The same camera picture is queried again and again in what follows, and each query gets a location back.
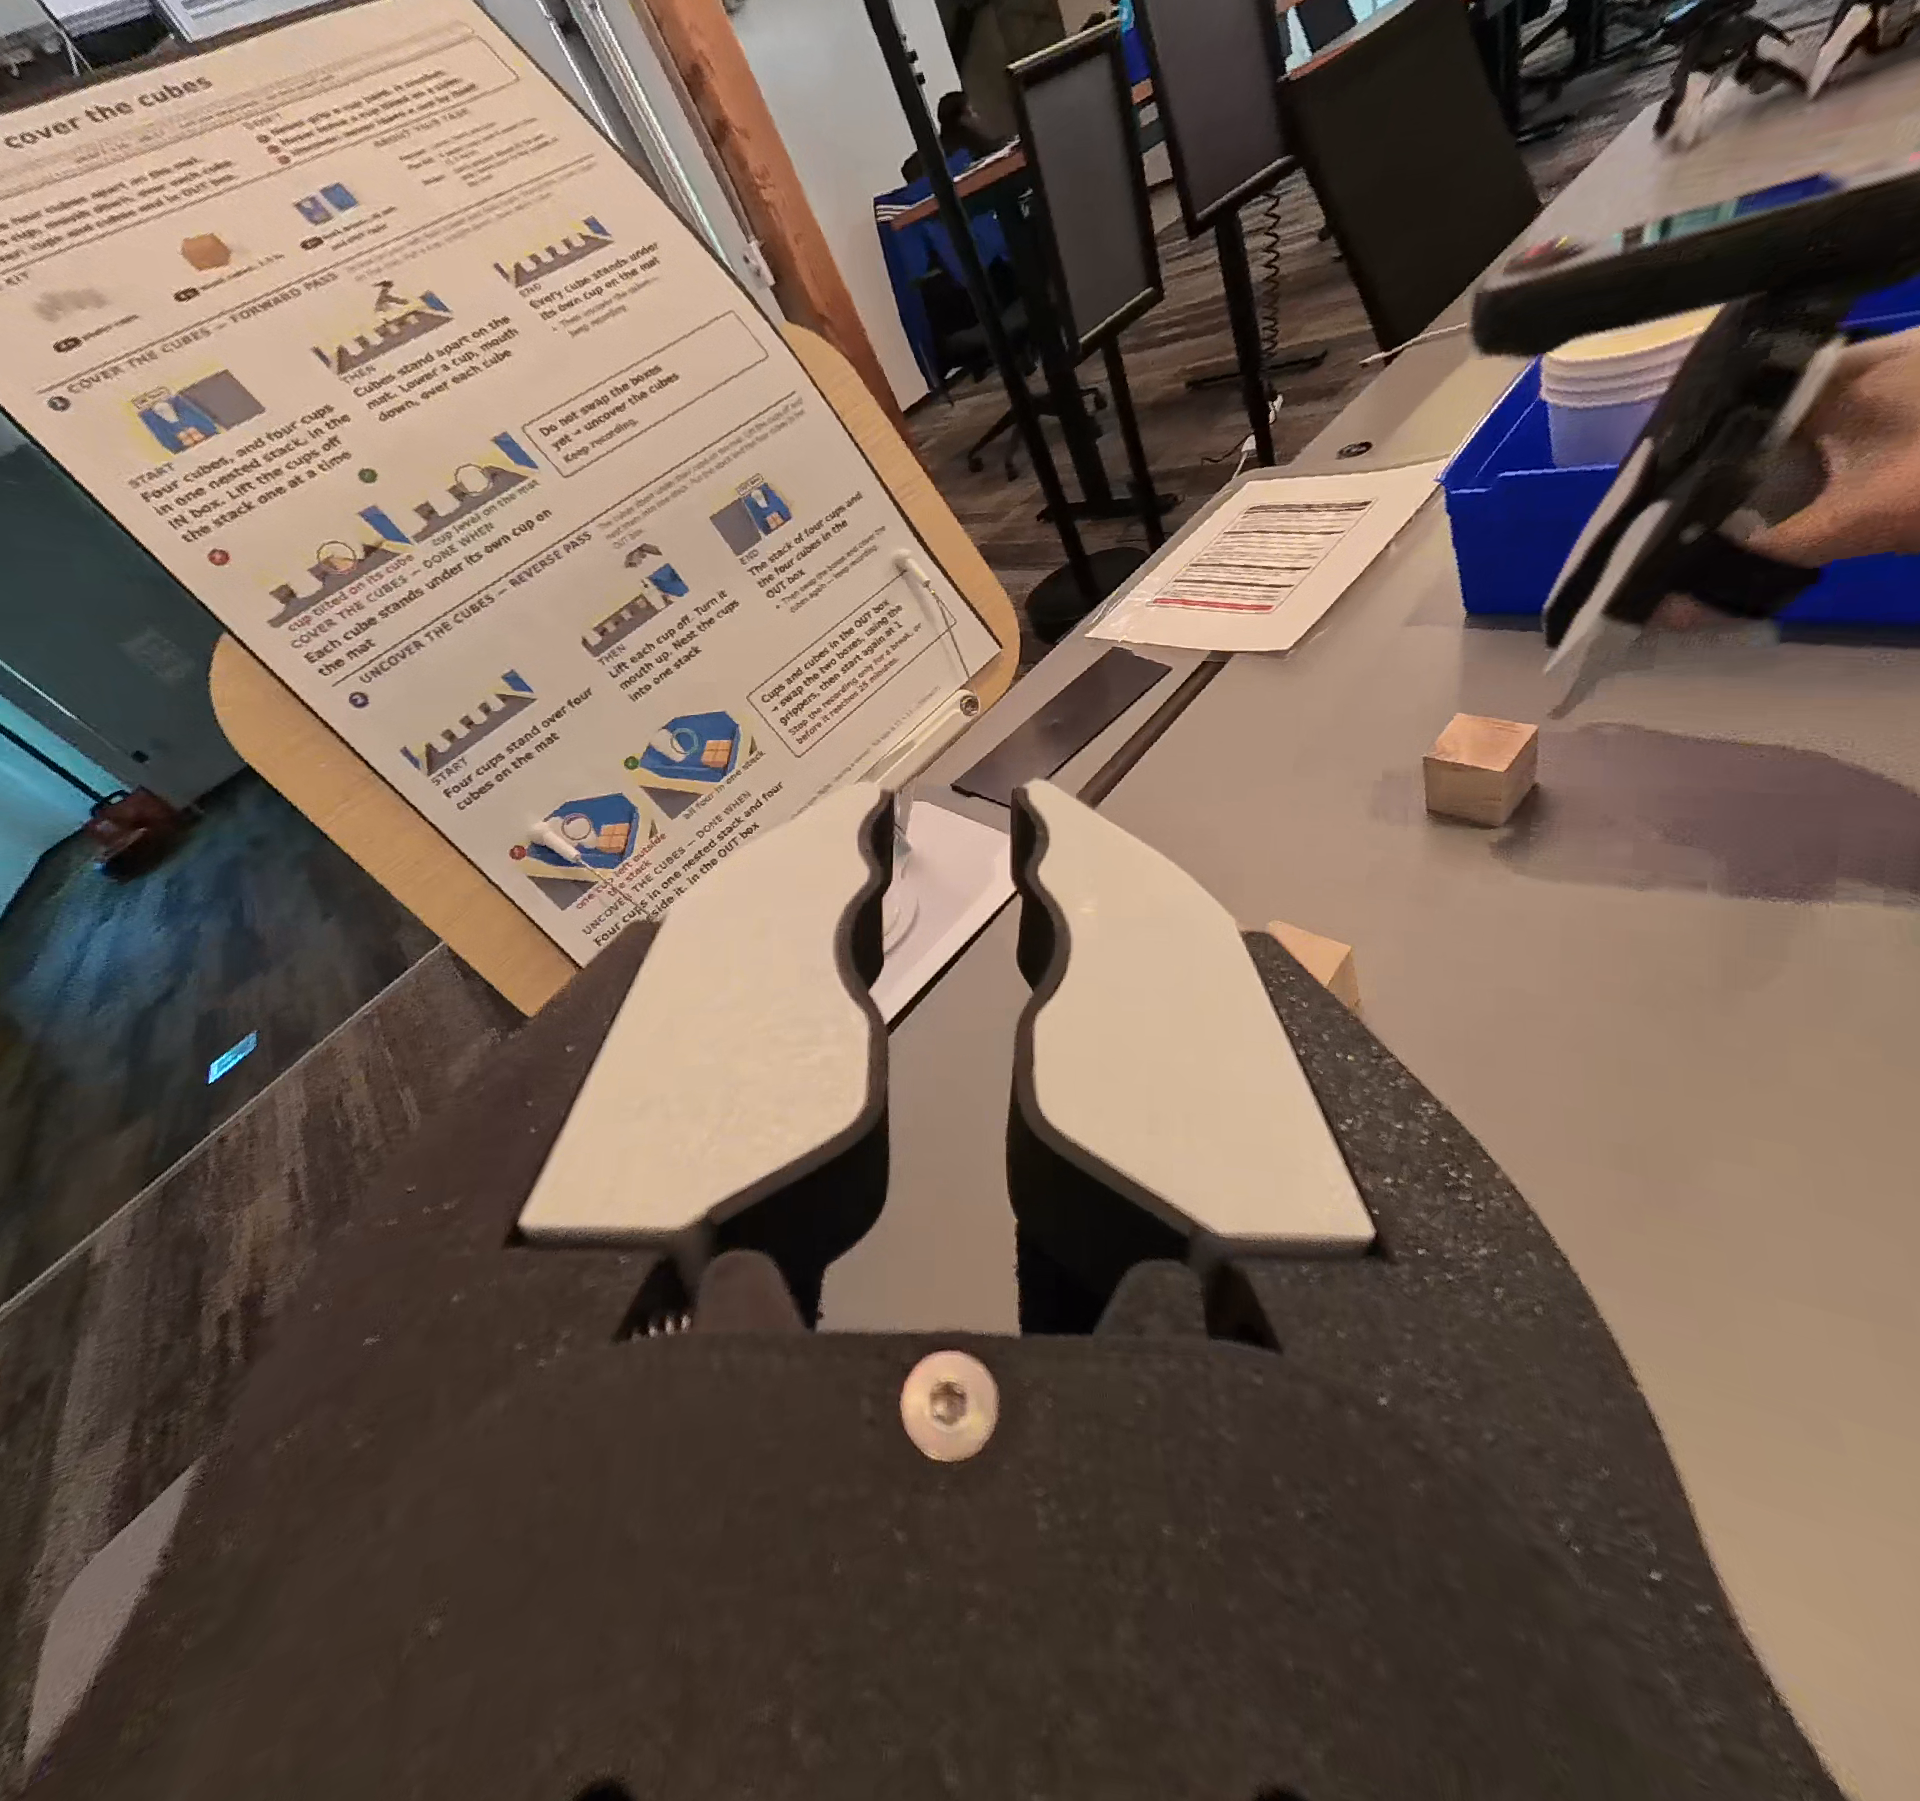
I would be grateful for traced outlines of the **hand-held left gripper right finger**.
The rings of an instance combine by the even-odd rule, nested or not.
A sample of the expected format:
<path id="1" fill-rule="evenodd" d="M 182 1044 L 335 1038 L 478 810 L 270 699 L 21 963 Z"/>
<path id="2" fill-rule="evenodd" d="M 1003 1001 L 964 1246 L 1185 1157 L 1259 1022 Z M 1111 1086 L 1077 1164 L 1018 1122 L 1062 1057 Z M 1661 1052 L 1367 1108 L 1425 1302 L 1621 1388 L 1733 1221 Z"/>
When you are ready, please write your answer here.
<path id="1" fill-rule="evenodd" d="M 1009 841 L 1009 1165 L 1058 1164 L 1191 1262 L 1366 1256 L 1373 1217 L 1220 903 L 1044 779 L 1014 792 Z"/>

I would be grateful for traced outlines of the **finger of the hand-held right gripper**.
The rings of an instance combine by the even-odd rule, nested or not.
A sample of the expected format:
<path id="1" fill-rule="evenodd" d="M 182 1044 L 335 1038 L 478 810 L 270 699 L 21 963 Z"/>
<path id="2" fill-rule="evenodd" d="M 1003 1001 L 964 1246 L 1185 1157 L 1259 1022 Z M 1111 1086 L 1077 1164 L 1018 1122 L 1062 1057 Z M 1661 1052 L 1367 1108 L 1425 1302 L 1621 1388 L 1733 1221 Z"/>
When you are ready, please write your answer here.
<path id="1" fill-rule="evenodd" d="M 1656 498 L 1615 550 L 1593 596 L 1551 657 L 1551 710 L 1572 716 L 1642 641 L 1665 588 L 1658 580 L 1673 541 L 1673 498 Z"/>
<path id="2" fill-rule="evenodd" d="M 1615 550 L 1652 505 L 1656 443 L 1642 436 L 1621 463 L 1601 505 L 1580 530 L 1542 609 L 1542 634 L 1551 655 L 1561 655 L 1575 617 L 1593 596 Z"/>

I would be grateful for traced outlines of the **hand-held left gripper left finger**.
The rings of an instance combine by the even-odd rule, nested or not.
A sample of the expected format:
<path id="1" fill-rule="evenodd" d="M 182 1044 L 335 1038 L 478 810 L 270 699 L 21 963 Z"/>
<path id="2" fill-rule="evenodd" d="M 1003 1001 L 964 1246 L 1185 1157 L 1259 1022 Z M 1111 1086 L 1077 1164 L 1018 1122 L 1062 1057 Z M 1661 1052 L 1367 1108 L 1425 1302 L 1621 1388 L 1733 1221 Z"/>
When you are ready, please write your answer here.
<path id="1" fill-rule="evenodd" d="M 895 797 L 839 788 L 667 912 L 515 1217 L 528 1245 L 691 1243 L 882 1128 Z"/>

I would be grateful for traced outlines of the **blue plastic bin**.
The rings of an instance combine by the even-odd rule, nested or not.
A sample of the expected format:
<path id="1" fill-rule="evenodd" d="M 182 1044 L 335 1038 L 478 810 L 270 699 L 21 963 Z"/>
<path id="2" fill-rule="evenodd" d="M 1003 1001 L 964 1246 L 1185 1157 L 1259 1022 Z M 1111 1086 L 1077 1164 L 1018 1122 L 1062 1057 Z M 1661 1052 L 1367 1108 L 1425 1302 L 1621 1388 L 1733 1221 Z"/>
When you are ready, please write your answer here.
<path id="1" fill-rule="evenodd" d="M 1534 619 L 1618 470 L 1563 467 L 1551 449 L 1534 358 L 1441 477 L 1460 602 L 1472 617 Z M 1821 573 L 1784 613 L 1796 638 L 1917 642 L 1917 558 L 1866 558 Z"/>

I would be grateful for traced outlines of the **wooden cube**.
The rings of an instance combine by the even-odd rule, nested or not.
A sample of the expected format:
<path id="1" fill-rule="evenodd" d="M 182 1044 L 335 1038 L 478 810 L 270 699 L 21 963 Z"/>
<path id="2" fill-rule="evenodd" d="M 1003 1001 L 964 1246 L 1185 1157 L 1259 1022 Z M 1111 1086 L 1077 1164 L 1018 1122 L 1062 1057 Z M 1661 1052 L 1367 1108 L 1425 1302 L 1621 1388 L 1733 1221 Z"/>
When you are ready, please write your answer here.
<path id="1" fill-rule="evenodd" d="M 1538 782 L 1539 730 L 1456 712 L 1423 757 L 1427 817 L 1472 829 L 1504 829 Z"/>
<path id="2" fill-rule="evenodd" d="M 1338 998 L 1354 1017 L 1364 1014 L 1357 954 L 1351 946 L 1328 936 L 1286 923 L 1266 928 L 1333 998 Z"/>

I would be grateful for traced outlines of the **person's right hand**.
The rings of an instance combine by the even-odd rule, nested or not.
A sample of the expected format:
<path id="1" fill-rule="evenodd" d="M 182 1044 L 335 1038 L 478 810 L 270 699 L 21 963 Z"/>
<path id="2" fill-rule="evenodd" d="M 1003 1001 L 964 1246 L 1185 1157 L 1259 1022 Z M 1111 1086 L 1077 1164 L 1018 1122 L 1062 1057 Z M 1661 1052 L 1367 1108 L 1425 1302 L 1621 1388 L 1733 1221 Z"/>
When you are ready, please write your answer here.
<path id="1" fill-rule="evenodd" d="M 1744 541 L 1784 565 L 1918 552 L 1918 331 L 1842 352 L 1796 436 L 1819 461 L 1813 496 Z"/>

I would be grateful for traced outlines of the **spare hand-held gripper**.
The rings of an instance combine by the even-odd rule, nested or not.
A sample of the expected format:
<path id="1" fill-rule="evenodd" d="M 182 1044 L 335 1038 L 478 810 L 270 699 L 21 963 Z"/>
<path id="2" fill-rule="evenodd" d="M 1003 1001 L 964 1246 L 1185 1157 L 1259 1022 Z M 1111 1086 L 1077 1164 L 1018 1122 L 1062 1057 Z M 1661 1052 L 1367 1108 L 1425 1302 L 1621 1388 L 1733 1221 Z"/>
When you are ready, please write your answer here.
<path id="1" fill-rule="evenodd" d="M 1808 93 L 1811 80 L 1796 61 L 1791 37 L 1760 17 L 1760 0 L 1694 0 L 1673 14 L 1662 35 L 1680 55 L 1652 135 L 1673 153 L 1702 135 L 1708 106 L 1725 86 L 1751 92 L 1793 88 Z"/>
<path id="2" fill-rule="evenodd" d="M 1808 100 L 1819 99 L 1848 61 L 1898 50 L 1917 23 L 1918 0 L 1842 0 L 1813 61 Z"/>

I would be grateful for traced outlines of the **white display stand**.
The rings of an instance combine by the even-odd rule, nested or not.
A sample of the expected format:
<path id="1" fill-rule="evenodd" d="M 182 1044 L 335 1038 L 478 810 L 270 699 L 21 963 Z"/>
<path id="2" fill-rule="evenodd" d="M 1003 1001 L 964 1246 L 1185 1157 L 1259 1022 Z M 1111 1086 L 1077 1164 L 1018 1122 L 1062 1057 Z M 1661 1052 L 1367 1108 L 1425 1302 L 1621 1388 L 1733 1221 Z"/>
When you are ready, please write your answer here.
<path id="1" fill-rule="evenodd" d="M 1014 898 L 1001 829 L 909 795 L 898 797 L 895 829 L 872 989 L 885 1024 L 899 1022 Z"/>

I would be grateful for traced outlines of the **instruction sheet in plastic sleeve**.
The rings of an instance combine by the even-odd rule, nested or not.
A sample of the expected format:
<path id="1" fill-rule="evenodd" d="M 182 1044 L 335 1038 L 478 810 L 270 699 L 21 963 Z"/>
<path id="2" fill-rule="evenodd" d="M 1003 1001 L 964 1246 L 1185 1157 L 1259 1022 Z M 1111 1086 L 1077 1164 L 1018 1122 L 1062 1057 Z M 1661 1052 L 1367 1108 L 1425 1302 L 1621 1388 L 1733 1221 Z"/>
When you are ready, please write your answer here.
<path id="1" fill-rule="evenodd" d="M 1284 655 L 1438 491 L 1442 463 L 1247 477 L 1092 622 L 1092 641 L 1198 655 Z"/>

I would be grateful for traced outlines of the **black rectangular table plate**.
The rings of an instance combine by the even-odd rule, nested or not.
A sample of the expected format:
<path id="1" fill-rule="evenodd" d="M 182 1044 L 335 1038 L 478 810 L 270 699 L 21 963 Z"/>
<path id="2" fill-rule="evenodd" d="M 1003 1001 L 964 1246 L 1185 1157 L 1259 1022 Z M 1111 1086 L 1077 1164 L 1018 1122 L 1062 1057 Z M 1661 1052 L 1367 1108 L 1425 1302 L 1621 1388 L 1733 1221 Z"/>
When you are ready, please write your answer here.
<path id="1" fill-rule="evenodd" d="M 1123 647 L 1103 652 L 1034 716 L 952 782 L 952 792 L 992 806 L 1013 806 L 1014 792 L 1051 779 L 1095 736 L 1173 675 L 1163 664 Z"/>

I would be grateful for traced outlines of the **black floor sign stand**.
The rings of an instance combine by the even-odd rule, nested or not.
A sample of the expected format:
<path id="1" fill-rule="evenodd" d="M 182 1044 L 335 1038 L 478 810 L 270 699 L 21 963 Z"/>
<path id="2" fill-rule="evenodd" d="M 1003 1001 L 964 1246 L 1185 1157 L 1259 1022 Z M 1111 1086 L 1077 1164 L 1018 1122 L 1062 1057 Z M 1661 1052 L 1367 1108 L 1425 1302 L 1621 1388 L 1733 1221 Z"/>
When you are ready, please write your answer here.
<path id="1" fill-rule="evenodd" d="M 1121 23 L 1106 19 L 1009 64 L 1053 315 L 1075 366 L 1099 358 L 1126 463 L 1117 510 L 1147 550 L 1178 505 L 1154 485 L 1121 336 L 1163 302 L 1136 102 Z"/>
<path id="2" fill-rule="evenodd" d="M 1284 138 L 1278 0 L 1131 0 L 1131 11 L 1187 234 L 1216 244 L 1253 460 L 1272 470 L 1277 392 L 1243 213 L 1298 171 Z"/>

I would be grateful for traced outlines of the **blue jacket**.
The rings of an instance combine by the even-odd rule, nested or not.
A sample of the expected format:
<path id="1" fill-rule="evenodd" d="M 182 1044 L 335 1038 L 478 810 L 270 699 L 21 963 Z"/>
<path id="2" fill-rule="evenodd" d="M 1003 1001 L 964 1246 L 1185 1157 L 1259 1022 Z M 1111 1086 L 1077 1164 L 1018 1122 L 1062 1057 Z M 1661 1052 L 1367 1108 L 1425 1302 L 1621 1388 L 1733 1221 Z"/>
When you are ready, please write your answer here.
<path id="1" fill-rule="evenodd" d="M 995 190 L 1006 188 L 1014 178 L 1014 151 L 1001 147 L 988 158 L 953 153 L 947 157 L 947 172 L 968 216 L 974 252 L 995 295 L 1001 329 L 1021 366 L 1028 373 L 1032 336 L 1021 295 L 1021 277 L 993 202 Z M 926 393 L 947 398 L 957 379 L 988 379 L 995 373 L 995 363 L 962 277 L 957 242 L 934 200 L 931 182 L 918 178 L 880 194 L 872 214 L 902 332 L 925 376 Z"/>

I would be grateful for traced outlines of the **printed instruction poster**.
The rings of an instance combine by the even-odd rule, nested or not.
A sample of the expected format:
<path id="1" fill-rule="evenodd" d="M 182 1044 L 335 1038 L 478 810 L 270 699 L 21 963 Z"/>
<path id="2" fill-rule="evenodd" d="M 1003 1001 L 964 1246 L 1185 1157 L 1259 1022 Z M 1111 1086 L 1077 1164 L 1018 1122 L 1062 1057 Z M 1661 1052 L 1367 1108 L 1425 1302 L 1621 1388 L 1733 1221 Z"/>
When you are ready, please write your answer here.
<path id="1" fill-rule="evenodd" d="M 968 727 L 995 641 L 477 0 L 4 108 L 4 414 L 576 965 Z"/>

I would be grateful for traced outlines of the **wooden support post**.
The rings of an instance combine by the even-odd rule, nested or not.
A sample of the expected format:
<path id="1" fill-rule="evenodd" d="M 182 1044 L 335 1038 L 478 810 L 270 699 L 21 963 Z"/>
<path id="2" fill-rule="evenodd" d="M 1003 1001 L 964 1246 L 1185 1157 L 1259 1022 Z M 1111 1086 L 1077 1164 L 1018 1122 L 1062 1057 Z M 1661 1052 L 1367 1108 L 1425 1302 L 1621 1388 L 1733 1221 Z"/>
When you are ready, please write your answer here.
<path id="1" fill-rule="evenodd" d="M 909 427 L 801 172 L 722 0 L 643 0 L 693 108 L 744 208 L 787 319 L 824 336 L 877 398 L 899 438 Z"/>

